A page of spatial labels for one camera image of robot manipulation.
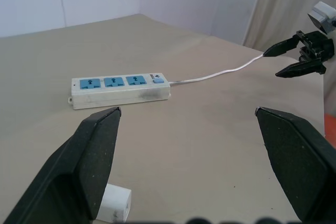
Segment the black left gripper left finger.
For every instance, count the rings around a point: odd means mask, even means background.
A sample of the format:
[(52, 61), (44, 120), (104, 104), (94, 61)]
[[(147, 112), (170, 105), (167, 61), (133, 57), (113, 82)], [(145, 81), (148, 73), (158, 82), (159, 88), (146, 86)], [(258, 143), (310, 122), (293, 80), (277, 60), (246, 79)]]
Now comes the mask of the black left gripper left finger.
[(44, 163), (5, 223), (92, 223), (107, 185), (121, 109), (91, 114)]

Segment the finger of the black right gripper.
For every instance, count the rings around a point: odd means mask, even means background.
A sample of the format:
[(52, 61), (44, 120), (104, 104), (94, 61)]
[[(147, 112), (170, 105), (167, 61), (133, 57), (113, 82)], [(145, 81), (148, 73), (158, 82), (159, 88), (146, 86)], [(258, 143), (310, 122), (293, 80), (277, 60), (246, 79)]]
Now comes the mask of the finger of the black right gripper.
[(323, 74), (323, 63), (320, 59), (293, 63), (277, 72), (275, 76), (281, 78), (293, 78), (314, 72)]
[(264, 53), (264, 57), (276, 57), (285, 54), (286, 52), (293, 50), (297, 47), (299, 43), (298, 36), (292, 36), (290, 39), (281, 41), (279, 43), (274, 44), (270, 48), (268, 48)]

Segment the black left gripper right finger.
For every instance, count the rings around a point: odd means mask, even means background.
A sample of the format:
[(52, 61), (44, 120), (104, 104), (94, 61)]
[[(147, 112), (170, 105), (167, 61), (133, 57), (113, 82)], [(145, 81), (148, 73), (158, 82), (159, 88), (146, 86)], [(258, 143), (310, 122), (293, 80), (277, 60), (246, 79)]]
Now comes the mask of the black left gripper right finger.
[(335, 148), (306, 119), (258, 107), (268, 158), (297, 217), (335, 223)]

